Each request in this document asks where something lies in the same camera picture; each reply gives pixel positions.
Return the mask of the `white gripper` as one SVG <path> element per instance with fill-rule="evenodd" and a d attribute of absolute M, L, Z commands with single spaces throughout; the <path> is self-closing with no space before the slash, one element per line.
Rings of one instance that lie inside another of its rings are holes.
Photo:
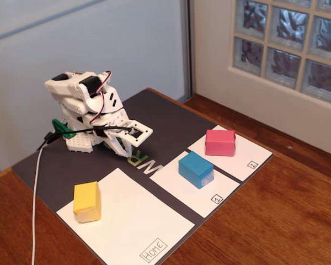
<path fill-rule="evenodd" d="M 93 121 L 93 126 L 111 125 L 117 126 L 116 122 L 126 118 L 126 111 L 116 91 L 112 86 L 104 88 L 104 108 L 102 113 Z M 125 139 L 116 135 L 103 137 L 103 141 L 119 156 L 131 157 L 132 145 Z"/>

